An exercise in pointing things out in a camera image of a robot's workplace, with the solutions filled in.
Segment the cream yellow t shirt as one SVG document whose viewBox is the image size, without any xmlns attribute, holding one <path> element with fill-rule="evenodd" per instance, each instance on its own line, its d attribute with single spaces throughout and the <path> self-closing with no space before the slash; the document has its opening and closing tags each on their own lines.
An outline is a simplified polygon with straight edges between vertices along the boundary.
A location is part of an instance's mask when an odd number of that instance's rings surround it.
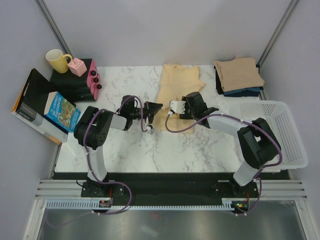
<svg viewBox="0 0 320 240">
<path fill-rule="evenodd" d="M 166 131 L 165 121 L 170 110 L 170 101 L 180 101 L 182 97 L 199 92 L 206 84 L 200 80 L 198 66 L 185 67 L 179 64 L 164 64 L 156 98 L 162 108 L 155 115 L 153 126 L 160 131 Z"/>
</svg>

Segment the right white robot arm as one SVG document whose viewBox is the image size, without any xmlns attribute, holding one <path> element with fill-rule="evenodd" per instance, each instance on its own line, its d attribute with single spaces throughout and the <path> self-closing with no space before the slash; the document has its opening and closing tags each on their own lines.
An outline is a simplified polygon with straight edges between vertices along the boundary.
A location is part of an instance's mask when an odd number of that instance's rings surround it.
<svg viewBox="0 0 320 240">
<path fill-rule="evenodd" d="M 247 184 L 256 179 L 265 168 L 282 163 L 281 145 L 264 118 L 253 121 L 241 120 L 216 107 L 207 107 L 199 92 L 183 96 L 184 112 L 181 119 L 196 120 L 197 125 L 222 131 L 235 137 L 240 145 L 243 163 L 233 174 L 229 191 L 235 197 L 247 191 Z"/>
</svg>

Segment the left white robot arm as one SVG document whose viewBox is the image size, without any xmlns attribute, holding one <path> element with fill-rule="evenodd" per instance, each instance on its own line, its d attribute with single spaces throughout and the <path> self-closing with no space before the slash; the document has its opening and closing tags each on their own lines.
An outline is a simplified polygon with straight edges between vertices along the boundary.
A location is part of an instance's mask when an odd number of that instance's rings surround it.
<svg viewBox="0 0 320 240">
<path fill-rule="evenodd" d="M 110 185 L 104 181 L 108 175 L 103 155 L 103 145 L 110 129 L 128 131 L 134 121 L 140 122 L 141 131 L 153 130 L 155 115 L 163 107 L 162 103 L 142 101 L 134 95 L 125 95 L 120 107 L 115 111 L 88 106 L 78 121 L 73 135 L 78 144 L 84 147 L 88 174 L 95 181 L 92 191 L 99 197 L 106 196 Z"/>
</svg>

